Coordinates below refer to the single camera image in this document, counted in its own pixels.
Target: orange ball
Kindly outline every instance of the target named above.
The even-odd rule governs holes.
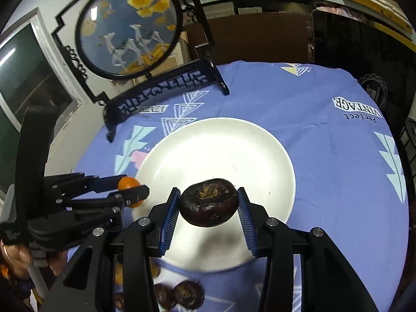
[[[123,286],[123,266],[120,263],[116,264],[116,275],[114,279],[117,285]]]
[[[135,179],[133,177],[126,176],[126,177],[123,177],[122,179],[120,179],[120,181],[117,185],[117,189],[119,191],[127,190],[127,189],[131,189],[132,187],[137,187],[137,186],[140,186],[140,185],[141,184],[137,179]],[[142,205],[143,202],[144,202],[144,200],[141,200],[141,201],[139,201],[135,204],[129,205],[128,207],[135,208],[135,207],[138,207],[138,206]]]
[[[131,189],[132,187],[136,187],[136,186],[140,186],[140,182],[133,178],[133,177],[123,177],[122,179],[120,179],[118,185],[117,185],[117,189],[119,191],[121,190],[127,190],[127,189]]]

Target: robotic hand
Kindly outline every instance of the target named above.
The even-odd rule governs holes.
[[[117,189],[124,175],[44,177],[55,120],[56,113],[48,109],[27,111],[14,195],[11,189],[0,219],[4,243],[28,245],[35,267],[45,266],[47,253],[81,244],[50,292],[43,292],[47,297],[40,311],[114,311],[114,268],[122,256],[124,310],[159,312],[149,257],[160,258],[170,247],[180,191],[173,188],[166,203],[154,206],[148,217],[123,229],[124,207],[145,199],[149,189],[142,185],[111,192],[103,199],[74,200],[89,191]],[[24,163],[28,158],[31,163]],[[363,283],[323,229],[303,232],[288,228],[269,217],[263,206],[250,203],[244,188],[238,189],[238,198],[247,247],[256,258],[268,259],[259,312],[292,311],[294,254],[301,255],[302,311],[377,312]],[[29,273],[41,288],[36,269]]]

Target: white wall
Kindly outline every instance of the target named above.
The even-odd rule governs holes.
[[[47,33],[51,34],[57,27],[55,16],[70,1],[72,0],[23,0],[7,23],[5,30],[22,16],[38,7]],[[64,15],[63,20],[66,26],[59,33],[64,45],[70,45],[72,48],[75,48],[74,31],[76,21],[86,2],[88,0],[81,0]],[[54,55],[60,56],[51,36],[49,36],[49,40],[51,46],[56,49]],[[87,83],[94,94],[97,95],[101,91],[105,91],[109,98],[113,98],[120,93],[120,90],[113,87],[108,80],[102,79],[89,71],[87,73]],[[69,76],[66,80],[71,84],[72,91],[78,94],[77,98],[82,100],[82,105],[72,114],[56,135],[49,151],[46,175],[71,172],[94,139],[96,133],[103,126],[103,108],[97,104],[92,104],[72,73],[69,72],[68,74]]]
[[[413,99],[413,104],[410,109],[409,117],[416,121],[416,95],[415,95],[415,98]]]
[[[39,7],[46,29],[49,33],[52,33],[57,27],[55,16],[61,12],[70,1],[71,0],[23,0],[13,13],[5,29],[34,8]],[[63,20],[66,26],[59,32],[61,41],[64,45],[70,45],[72,48],[75,48],[74,31],[76,21],[82,8],[87,2],[88,0],[80,0],[64,15]],[[114,88],[108,80],[96,76],[89,70],[87,70],[87,73],[87,83],[94,94],[98,95],[101,91],[105,91],[109,98],[113,98],[117,95],[118,90]]]

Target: round decorative screen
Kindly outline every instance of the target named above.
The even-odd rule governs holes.
[[[131,79],[168,57],[181,27],[179,0],[90,0],[76,25],[76,48],[94,74]]]

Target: small orange fruit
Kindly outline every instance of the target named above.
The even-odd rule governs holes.
[[[121,190],[127,190],[127,189],[131,189],[132,187],[136,187],[136,186],[140,186],[140,182],[133,178],[133,177],[123,177],[122,179],[120,179],[118,185],[117,185],[117,189],[119,191]]]
[[[131,189],[132,187],[137,187],[137,186],[140,186],[140,185],[141,184],[137,179],[135,179],[133,177],[126,176],[126,177],[123,177],[122,179],[120,179],[120,181],[117,185],[117,189],[119,191],[127,190],[127,189]],[[141,200],[141,201],[139,201],[135,204],[129,205],[128,207],[135,208],[135,207],[138,207],[138,206],[142,205],[143,202],[144,202],[144,200]]]
[[[0,272],[5,279],[10,279],[10,271],[6,265],[0,265]]]
[[[150,258],[150,270],[152,272],[152,277],[156,278],[157,276],[160,275],[160,267],[155,264],[152,259]]]
[[[123,286],[123,265],[116,264],[116,275],[114,276],[117,285]]]

